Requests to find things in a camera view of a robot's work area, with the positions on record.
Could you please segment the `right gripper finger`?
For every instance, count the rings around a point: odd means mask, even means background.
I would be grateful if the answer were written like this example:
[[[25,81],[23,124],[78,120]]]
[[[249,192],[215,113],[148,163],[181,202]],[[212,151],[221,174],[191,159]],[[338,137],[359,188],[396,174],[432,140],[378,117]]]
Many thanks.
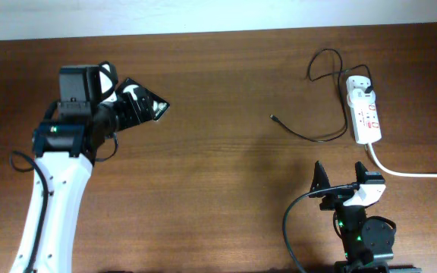
[[[314,166],[313,182],[311,190],[324,190],[330,187],[329,178],[320,161],[317,161]]]
[[[368,180],[368,170],[362,162],[355,163],[356,182],[358,184],[364,184]]]

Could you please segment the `black smartphone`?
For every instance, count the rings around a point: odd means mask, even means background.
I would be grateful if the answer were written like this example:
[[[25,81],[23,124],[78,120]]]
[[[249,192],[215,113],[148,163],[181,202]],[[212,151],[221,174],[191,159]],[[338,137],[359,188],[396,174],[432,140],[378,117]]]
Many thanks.
[[[170,106],[169,102],[131,78],[127,78],[117,88],[117,95],[124,93],[129,93],[137,105],[137,115],[141,123],[158,121]]]

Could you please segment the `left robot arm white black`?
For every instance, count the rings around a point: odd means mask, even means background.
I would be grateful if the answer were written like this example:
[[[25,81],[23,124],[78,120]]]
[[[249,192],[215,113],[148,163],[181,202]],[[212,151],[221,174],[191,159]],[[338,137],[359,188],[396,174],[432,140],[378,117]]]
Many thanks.
[[[157,121],[170,104],[115,66],[61,67],[60,98],[32,136],[32,156],[12,152],[33,172],[33,191],[12,272],[70,272],[80,203],[98,148],[117,133]]]

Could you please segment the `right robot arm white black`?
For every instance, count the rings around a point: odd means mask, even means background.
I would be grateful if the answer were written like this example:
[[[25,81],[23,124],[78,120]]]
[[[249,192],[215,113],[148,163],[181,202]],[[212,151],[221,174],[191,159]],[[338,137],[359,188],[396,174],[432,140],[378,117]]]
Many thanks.
[[[421,272],[413,265],[389,266],[393,260],[396,224],[381,216],[368,216],[366,209],[385,192],[385,178],[355,164],[356,180],[333,187],[320,162],[315,163],[312,198],[320,198],[319,209],[333,212],[335,233],[340,237],[345,260],[334,264],[335,272]]]

